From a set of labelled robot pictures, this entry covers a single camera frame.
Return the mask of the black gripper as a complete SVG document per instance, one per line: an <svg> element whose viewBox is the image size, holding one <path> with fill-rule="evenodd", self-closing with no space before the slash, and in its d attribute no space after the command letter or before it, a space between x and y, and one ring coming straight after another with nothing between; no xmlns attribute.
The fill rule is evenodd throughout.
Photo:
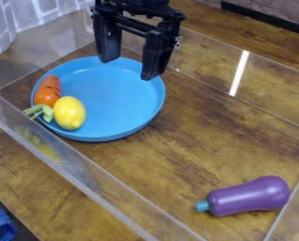
<svg viewBox="0 0 299 241"><path fill-rule="evenodd" d="M146 37L141 78L154 79L167 68L185 18L170 0L95 0L93 19L101 60L107 63L119 58L122 31Z"/></svg>

